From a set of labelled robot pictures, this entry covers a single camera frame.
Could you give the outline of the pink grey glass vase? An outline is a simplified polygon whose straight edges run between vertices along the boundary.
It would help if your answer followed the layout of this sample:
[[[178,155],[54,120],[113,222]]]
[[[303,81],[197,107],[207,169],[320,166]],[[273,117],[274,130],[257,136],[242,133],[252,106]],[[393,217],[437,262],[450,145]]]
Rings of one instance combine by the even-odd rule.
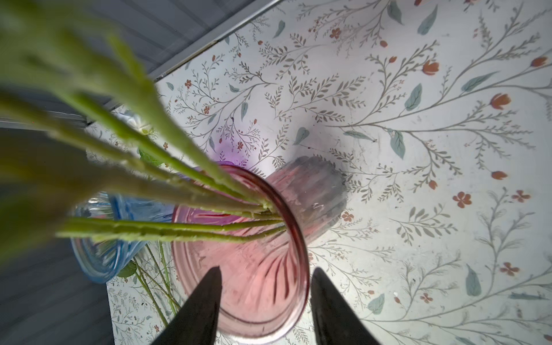
[[[269,234],[264,226],[235,231],[246,238],[244,243],[173,243],[178,288],[190,295],[203,276],[218,267],[218,330],[243,344],[268,344],[285,336],[306,307],[307,245],[339,221],[346,209],[346,187],[342,174],[319,157],[297,158],[267,178],[229,163],[223,168],[274,201],[285,230]]]

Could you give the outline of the blue purple glass vase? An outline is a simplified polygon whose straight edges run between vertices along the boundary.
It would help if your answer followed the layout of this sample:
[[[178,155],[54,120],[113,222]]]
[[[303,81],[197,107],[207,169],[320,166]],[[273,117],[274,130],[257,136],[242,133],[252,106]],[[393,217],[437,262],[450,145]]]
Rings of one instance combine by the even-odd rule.
[[[81,218],[170,223],[174,208],[172,204],[149,199],[100,192],[78,205],[74,215]],[[71,244],[84,274],[91,281],[103,284],[117,276],[146,243],[74,238]]]

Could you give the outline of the peach spray rose stem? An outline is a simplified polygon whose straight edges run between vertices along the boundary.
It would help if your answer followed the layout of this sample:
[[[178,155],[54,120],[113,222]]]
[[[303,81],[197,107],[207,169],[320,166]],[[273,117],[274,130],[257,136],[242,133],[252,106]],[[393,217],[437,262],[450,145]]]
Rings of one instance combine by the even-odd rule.
[[[169,185],[176,192],[172,198],[175,204],[200,208],[205,211],[215,211],[222,214],[233,214],[251,219],[275,219],[276,215],[264,212],[261,206],[246,204],[221,195],[215,191],[201,188],[191,181],[156,168],[129,153],[118,150],[106,142],[96,139],[83,130],[78,129],[63,120],[57,119],[44,111],[23,102],[8,93],[1,93],[1,113],[14,119],[29,122],[31,125],[47,132],[53,139],[64,142],[79,149],[91,150],[126,168],[142,172],[159,182]]]

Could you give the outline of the cream white rose stem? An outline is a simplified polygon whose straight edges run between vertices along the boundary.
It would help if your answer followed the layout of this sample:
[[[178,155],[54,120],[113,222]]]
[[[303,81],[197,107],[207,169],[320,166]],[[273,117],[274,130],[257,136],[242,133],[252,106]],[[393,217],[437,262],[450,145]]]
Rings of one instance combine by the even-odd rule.
[[[51,93],[122,139],[216,191],[266,210],[266,197],[225,172],[166,113],[154,83],[111,23],[65,1],[1,3],[1,81]],[[192,161],[168,155],[97,104],[109,97],[150,123]]]

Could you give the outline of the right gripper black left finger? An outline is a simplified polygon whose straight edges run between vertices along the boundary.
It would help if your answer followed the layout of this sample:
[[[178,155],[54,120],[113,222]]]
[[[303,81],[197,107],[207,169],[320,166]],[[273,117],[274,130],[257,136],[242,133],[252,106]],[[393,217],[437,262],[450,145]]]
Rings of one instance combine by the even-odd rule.
[[[221,293],[221,270],[219,267],[212,267],[152,344],[214,344]]]

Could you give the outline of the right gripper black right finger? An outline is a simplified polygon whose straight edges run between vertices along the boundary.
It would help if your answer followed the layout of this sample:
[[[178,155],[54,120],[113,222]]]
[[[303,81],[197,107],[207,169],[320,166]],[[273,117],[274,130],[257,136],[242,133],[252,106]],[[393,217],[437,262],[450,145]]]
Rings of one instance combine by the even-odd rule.
[[[379,344],[320,267],[314,270],[310,286],[317,344]]]

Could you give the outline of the beige spray rose stem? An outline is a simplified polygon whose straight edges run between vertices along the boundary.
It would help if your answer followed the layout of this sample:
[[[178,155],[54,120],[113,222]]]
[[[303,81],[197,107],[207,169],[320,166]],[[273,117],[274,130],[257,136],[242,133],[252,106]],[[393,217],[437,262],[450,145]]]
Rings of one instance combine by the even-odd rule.
[[[280,234],[287,229],[279,220],[245,221],[223,225],[115,221],[70,218],[55,232],[57,238],[92,239],[96,242],[223,242],[245,243]]]

